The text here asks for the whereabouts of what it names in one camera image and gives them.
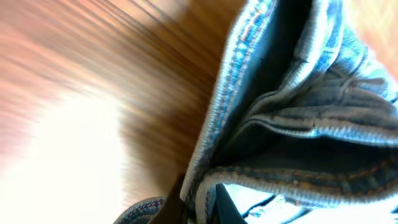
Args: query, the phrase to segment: denim garment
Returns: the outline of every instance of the denim garment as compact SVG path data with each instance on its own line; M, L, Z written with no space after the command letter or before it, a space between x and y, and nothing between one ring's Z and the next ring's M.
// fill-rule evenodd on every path
M249 223L391 220L398 86L344 11L343 0L248 1L181 188L190 222L213 221L221 185Z

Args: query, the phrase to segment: wooden surface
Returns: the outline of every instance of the wooden surface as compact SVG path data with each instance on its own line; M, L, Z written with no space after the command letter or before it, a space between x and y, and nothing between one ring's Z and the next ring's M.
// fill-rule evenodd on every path
M112 223L165 195L242 3L0 0L0 223ZM398 74L397 1L351 7Z

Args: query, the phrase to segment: wooden table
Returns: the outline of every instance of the wooden table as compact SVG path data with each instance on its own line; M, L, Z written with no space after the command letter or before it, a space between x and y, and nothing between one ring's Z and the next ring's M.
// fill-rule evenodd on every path
M374 2L354 24L398 74L398 4ZM165 195L242 4L0 0L0 223L112 223Z

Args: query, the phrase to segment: crumpled denim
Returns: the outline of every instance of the crumpled denim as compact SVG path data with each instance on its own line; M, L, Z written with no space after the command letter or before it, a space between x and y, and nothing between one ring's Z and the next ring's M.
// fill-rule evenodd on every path
M196 222L210 221L217 184L281 195L315 211L298 223L319 213L334 217L341 209L381 215L396 208L398 86L349 26L343 3L312 1L282 81L238 116L242 92L252 91L251 63L280 1L246 4L231 29L180 193ZM228 127L234 118L236 125ZM278 141L264 149L271 159L245 154L258 155L256 148L273 139ZM324 157L336 166L319 163ZM308 163L295 164L300 159Z

